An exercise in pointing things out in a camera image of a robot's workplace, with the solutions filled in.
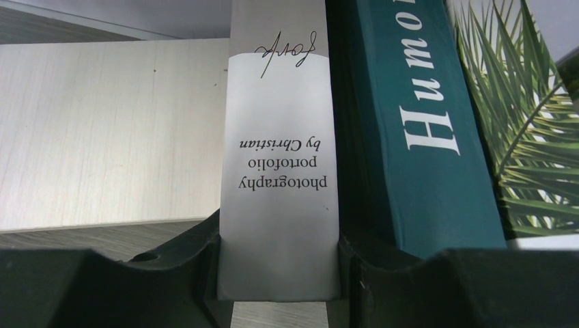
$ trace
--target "handwritten signature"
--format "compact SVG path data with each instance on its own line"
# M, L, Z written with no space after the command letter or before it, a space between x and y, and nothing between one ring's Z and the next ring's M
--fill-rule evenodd
M262 73L261 78L263 79L263 77L264 77L264 75L265 75L266 71L268 70L268 67L271 63L271 59L273 58L273 55L275 53L277 53L277 57L286 56L286 55L297 56L297 55L305 53L305 56L303 58L301 58L300 60L298 60L298 62L296 63L296 67L300 67L304 63L304 61L306 60L309 53L315 50L314 43L315 43L315 37L316 36L317 36L316 31L312 31L310 33L309 40L310 40L311 44L310 44L310 47L307 51L305 50L304 45L301 43L296 44L293 48L290 48L290 44L287 43L282 51L277 51L279 38L281 37L281 31L277 34L277 38L275 38L275 41L273 42L273 45L271 46L271 48L267 49L266 47L261 46L261 47L255 49L254 53L260 51L260 49L263 49L264 54L262 55L262 58L265 58L267 56L270 57L270 59L268 60L268 63L266 64L266 68L264 69L264 72Z

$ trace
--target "book cover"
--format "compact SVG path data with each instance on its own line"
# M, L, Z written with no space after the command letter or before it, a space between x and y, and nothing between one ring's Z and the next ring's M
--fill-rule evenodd
M509 244L579 247L579 115L522 0L447 0Z
M218 298L340 295L324 0L234 0Z
M442 0L340 3L377 233L426 258L506 247Z

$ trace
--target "white wall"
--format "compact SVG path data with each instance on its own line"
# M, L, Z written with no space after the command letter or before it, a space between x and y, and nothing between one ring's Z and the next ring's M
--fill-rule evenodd
M578 0L526 0L555 61L579 46Z

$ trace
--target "teal book spine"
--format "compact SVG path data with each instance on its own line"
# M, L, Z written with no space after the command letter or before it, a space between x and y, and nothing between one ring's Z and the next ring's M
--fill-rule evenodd
M506 247L444 1L341 5L376 232L420 258Z

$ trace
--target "gray wood grain surface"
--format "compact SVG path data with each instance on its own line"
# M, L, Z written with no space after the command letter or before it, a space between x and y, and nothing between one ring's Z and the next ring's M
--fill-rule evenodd
M0 45L0 231L209 217L228 43Z
M325 303L236 302L231 328L325 328Z
M197 223L198 221L183 221L0 234L0 248L90 248L113 260L127 261Z
M137 39L0 7L0 44L133 40Z

